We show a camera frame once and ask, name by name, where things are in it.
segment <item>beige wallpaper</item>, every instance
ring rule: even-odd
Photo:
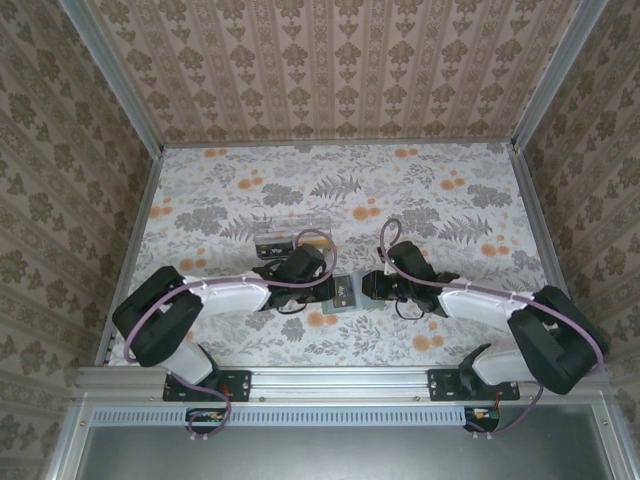
[[[165,143],[508,137],[578,0],[87,0]]]
[[[149,169],[55,0],[0,1],[0,478],[38,478]]]
[[[640,2],[609,1],[525,153],[640,445]]]

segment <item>floral tablecloth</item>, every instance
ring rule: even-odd
[[[256,219],[312,212],[331,216],[337,272],[381,268],[378,233],[397,216],[436,271],[516,291],[545,283],[507,149],[476,143],[167,150],[131,289],[163,265],[194,276],[248,271],[261,264]],[[457,364],[503,335],[435,315],[403,320],[389,302],[200,318],[189,338],[225,366],[364,366]],[[111,365],[124,364],[122,345],[118,335]]]

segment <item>metal grille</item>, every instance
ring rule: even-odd
[[[100,407],[92,427],[184,426],[186,407]],[[464,425],[463,407],[236,407],[230,426]],[[194,422],[194,425],[210,423]]]

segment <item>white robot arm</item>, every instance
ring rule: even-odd
[[[417,278],[444,284],[454,280],[457,284],[468,283],[453,273],[436,274],[411,242],[395,245],[389,249],[389,256],[397,267]],[[276,269],[273,266],[255,268],[242,278],[305,283],[318,278],[318,270],[324,272],[324,257],[315,247],[302,245]],[[198,280],[182,277],[173,267],[159,269],[116,309],[115,325],[127,338],[142,314],[158,299],[181,285],[198,285]],[[202,348],[186,339],[197,317],[281,308],[292,300],[300,304],[321,302],[335,294],[332,277],[313,288],[244,283],[237,277],[228,282],[224,280],[217,279],[213,286],[202,281],[199,286],[176,295],[170,304],[153,314],[131,343],[140,365],[162,366],[193,385],[211,384],[212,375],[219,373],[215,362]],[[595,365],[593,349],[575,331],[557,325],[553,317],[512,298],[502,299],[472,290],[425,287],[383,271],[366,275],[362,290],[373,299],[412,300],[424,312],[477,321],[507,332],[508,339],[480,346],[466,362],[471,364],[472,372],[461,372],[461,375],[467,377],[466,384],[471,385],[471,389],[474,382],[498,385],[535,381],[555,393],[565,394]],[[545,287],[536,293],[520,292],[518,296],[544,303],[567,315],[587,330],[606,352],[607,346],[598,332],[560,290]]]

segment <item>clear plastic box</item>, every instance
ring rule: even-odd
[[[293,251],[293,241],[308,228],[320,230],[331,237],[331,217],[328,215],[302,214],[277,216],[254,223],[253,241],[256,254],[263,260],[285,258]],[[329,250],[327,239],[312,233],[304,235],[300,244],[310,244],[319,250]]]

